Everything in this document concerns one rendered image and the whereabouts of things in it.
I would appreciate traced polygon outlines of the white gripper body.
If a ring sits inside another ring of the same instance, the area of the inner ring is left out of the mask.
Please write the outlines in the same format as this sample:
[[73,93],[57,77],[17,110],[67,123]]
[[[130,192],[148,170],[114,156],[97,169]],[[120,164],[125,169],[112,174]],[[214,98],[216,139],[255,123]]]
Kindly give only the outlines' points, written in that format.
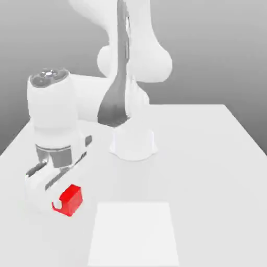
[[71,184],[79,184],[79,165],[86,156],[85,152],[74,163],[62,168],[55,168],[51,157],[38,163],[25,177],[27,200],[41,210],[52,209],[52,202]]

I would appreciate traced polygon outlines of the small red cube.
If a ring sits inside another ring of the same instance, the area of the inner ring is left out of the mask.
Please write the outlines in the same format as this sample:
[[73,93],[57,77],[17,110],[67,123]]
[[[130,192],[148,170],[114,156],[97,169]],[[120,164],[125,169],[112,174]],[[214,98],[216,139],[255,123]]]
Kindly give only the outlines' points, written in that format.
[[61,209],[52,209],[63,215],[71,217],[83,202],[81,187],[71,184],[59,198],[62,202]]

